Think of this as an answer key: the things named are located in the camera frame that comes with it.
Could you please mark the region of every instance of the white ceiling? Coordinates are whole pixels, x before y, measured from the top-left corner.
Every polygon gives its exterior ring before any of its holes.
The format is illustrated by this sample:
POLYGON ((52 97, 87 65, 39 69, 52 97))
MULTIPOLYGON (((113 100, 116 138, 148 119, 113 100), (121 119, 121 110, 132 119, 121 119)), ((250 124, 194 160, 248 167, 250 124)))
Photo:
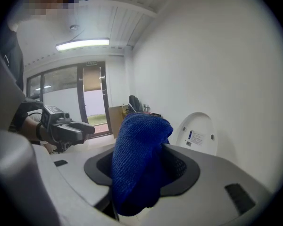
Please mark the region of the white ceiling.
POLYGON ((157 17, 168 0, 80 0, 69 9, 51 10, 41 19, 22 22, 17 36, 25 69, 55 56, 56 44, 75 39, 110 38, 110 45, 92 48, 106 51, 134 47, 146 27, 157 17), (70 30, 73 24, 77 31, 70 30))

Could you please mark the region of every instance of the blue microfiber cloth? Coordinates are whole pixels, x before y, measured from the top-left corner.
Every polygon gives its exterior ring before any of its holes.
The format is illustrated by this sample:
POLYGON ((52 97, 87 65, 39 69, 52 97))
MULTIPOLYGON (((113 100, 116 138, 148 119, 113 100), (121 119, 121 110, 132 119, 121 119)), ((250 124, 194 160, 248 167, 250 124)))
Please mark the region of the blue microfiber cloth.
POLYGON ((160 153, 172 131, 161 117, 144 113, 125 117, 112 158, 112 194, 119 214, 133 216, 153 207, 160 188, 171 183, 160 153))

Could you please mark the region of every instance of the exit sign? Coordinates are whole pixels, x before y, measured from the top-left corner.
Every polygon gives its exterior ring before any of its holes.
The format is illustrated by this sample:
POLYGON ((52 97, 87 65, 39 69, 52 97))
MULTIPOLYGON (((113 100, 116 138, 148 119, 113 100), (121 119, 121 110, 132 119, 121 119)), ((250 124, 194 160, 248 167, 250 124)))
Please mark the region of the exit sign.
POLYGON ((89 61, 87 65, 98 65, 98 61, 89 61))

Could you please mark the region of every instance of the fluorescent light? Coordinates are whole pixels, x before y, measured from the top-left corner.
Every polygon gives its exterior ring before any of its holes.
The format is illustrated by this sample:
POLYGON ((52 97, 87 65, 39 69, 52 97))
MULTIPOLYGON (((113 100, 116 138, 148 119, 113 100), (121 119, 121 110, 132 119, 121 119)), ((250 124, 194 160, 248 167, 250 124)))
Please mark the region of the fluorescent light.
POLYGON ((46 85, 46 86, 44 86, 44 89, 49 88, 49 87, 51 87, 51 85, 46 85))
POLYGON ((71 48, 87 47, 87 46, 101 46, 109 45, 109 39, 94 39, 94 40, 75 40, 62 44, 57 44, 58 51, 67 50, 71 48))

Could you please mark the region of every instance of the door frame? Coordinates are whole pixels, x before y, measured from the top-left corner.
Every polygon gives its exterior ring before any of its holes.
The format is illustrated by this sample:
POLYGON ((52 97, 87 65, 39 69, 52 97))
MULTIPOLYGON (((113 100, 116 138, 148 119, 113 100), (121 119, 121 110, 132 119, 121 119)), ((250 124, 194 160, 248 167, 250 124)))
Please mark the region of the door frame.
MULTIPOLYGON (((88 68, 91 65, 87 65, 87 63, 81 64, 77 66, 77 97, 79 102, 80 114, 82 121, 88 123, 87 113, 85 108, 85 99, 84 99, 84 89, 83 89, 83 70, 84 68, 88 68)), ((92 65, 100 68, 101 73, 101 82, 102 82, 102 93, 105 107, 105 114, 107 119, 108 131, 104 131, 101 133, 92 134, 90 138, 94 137, 102 137, 107 135, 112 135, 111 121, 109 116, 109 102, 108 102, 108 93, 107 93, 107 83, 106 83, 106 63, 105 61, 98 61, 96 65, 92 65)))

